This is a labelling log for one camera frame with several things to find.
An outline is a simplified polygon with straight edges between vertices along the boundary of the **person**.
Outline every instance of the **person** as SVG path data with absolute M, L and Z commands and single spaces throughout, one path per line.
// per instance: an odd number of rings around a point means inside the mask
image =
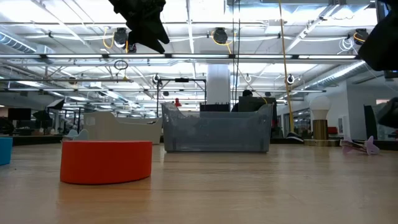
M 244 90 L 242 96 L 243 97 L 251 97 L 251 96 L 253 96 L 253 93 L 250 90 Z M 231 112 L 239 112 L 239 103 L 236 103 L 234 105 Z

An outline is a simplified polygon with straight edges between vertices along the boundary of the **plastic storage bin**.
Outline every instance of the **plastic storage bin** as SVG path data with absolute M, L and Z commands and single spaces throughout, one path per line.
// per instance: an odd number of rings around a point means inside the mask
M 172 103 L 162 104 L 167 152 L 267 152 L 272 105 L 257 112 L 201 112 L 185 116 Z
M 12 138 L 0 138 L 0 166 L 11 161 Z

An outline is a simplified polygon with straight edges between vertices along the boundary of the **white column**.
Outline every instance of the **white column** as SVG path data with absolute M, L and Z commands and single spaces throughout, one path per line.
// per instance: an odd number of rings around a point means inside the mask
M 231 101 L 231 78 L 229 65 L 208 65 L 207 104 L 229 103 Z

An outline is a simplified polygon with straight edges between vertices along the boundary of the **wooden tabletop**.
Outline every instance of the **wooden tabletop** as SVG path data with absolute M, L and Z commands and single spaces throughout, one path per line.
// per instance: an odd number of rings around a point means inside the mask
M 14 147 L 0 166 L 0 223 L 397 223 L 398 153 L 272 145 L 268 154 L 174 153 L 152 177 L 59 182 L 61 144 Z

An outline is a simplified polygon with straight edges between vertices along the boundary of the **blue container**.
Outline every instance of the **blue container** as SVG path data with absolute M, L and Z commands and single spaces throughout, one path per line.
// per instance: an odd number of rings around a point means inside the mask
M 0 166 L 11 161 L 12 138 L 0 138 Z

